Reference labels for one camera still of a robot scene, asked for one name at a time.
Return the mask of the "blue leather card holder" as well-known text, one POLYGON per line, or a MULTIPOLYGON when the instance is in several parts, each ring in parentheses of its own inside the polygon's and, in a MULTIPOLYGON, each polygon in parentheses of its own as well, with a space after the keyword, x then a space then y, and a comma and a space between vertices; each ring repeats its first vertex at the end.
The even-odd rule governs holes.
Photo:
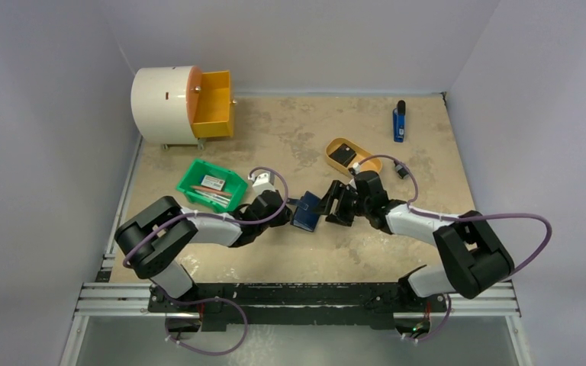
POLYGON ((320 214, 316 212, 319 203, 320 198, 310 191, 306 191, 297 199, 288 198, 287 204, 294 207, 290 224, 301 230, 314 232, 320 219, 320 214))

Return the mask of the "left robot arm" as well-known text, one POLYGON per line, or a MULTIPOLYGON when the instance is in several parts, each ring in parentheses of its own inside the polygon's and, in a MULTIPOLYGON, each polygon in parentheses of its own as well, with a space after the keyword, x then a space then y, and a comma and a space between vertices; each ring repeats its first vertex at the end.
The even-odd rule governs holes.
POLYGON ((196 304, 196 285, 176 257, 188 244, 239 248, 268 228, 285 225, 291 215, 278 191, 264 191, 222 214, 201 213, 164 196, 118 227, 114 240, 124 253, 123 266, 161 287, 168 303, 186 312, 196 304))

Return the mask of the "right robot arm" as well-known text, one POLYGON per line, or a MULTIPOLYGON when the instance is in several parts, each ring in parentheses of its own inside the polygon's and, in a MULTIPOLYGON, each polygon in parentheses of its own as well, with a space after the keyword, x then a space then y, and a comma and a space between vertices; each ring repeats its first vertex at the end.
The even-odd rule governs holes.
POLYGON ((360 172, 347 185, 333 181, 314 212, 342 226, 364 217, 383 233, 407 236, 437 249, 440 265, 420 266, 398 281, 398 300, 407 310, 418 309, 437 294, 473 299, 515 269, 514 260, 479 212, 454 216, 413 210, 406 201, 388 196, 375 171, 360 172))

